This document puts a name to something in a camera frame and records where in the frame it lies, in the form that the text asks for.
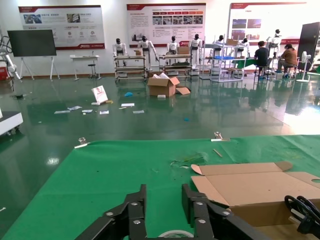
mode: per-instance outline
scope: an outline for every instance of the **display board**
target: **display board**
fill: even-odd
[[[280,30],[281,44],[299,44],[306,2],[231,3],[228,37],[266,41]]]
[[[130,48],[145,35],[155,47],[166,47],[175,36],[180,46],[199,34],[205,37],[205,3],[127,4]]]
[[[15,57],[56,56],[52,30],[8,31]]]
[[[24,30],[52,30],[57,50],[104,49],[100,5],[19,6]]]

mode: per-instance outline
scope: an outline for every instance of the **easel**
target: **easel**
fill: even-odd
[[[51,56],[51,71],[50,71],[50,80],[51,80],[51,82],[53,82],[53,80],[52,80],[53,70],[55,70],[55,72],[56,72],[56,74],[57,74],[57,76],[58,76],[58,79],[60,79],[60,75],[59,75],[59,73],[58,73],[58,71],[57,71],[57,69],[56,69],[55,62],[54,62],[54,61],[55,61],[54,57]],[[23,69],[23,66],[24,66],[24,65],[25,65],[28,73],[30,74],[32,80],[35,80],[34,75],[32,74],[32,71],[31,71],[30,67],[26,64],[25,59],[24,59],[23,57],[21,57],[21,67],[20,67],[20,77],[21,77],[21,79],[23,78],[23,76],[22,76],[22,69]]]

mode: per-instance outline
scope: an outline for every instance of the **poster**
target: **poster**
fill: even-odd
[[[228,38],[248,38],[250,45],[266,41],[280,30],[281,44],[299,44],[306,2],[231,3]]]
[[[57,50],[104,49],[100,5],[19,6],[24,30],[51,29]]]
[[[205,37],[205,3],[127,4],[129,46],[145,35],[155,47],[166,47],[175,36],[180,46],[199,34]]]

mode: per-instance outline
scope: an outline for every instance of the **wooden stick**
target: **wooden stick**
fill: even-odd
[[[220,154],[220,152],[218,152],[217,150],[213,149],[213,151],[215,151],[216,154],[218,154],[221,158],[222,158],[222,155]]]

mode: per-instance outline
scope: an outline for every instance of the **blue object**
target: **blue object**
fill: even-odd
[[[127,92],[124,96],[125,97],[131,97],[131,96],[133,96],[134,94],[132,93],[132,92]]]
[[[221,56],[215,56],[214,59],[232,60],[235,58],[233,56],[224,56],[223,58]]]

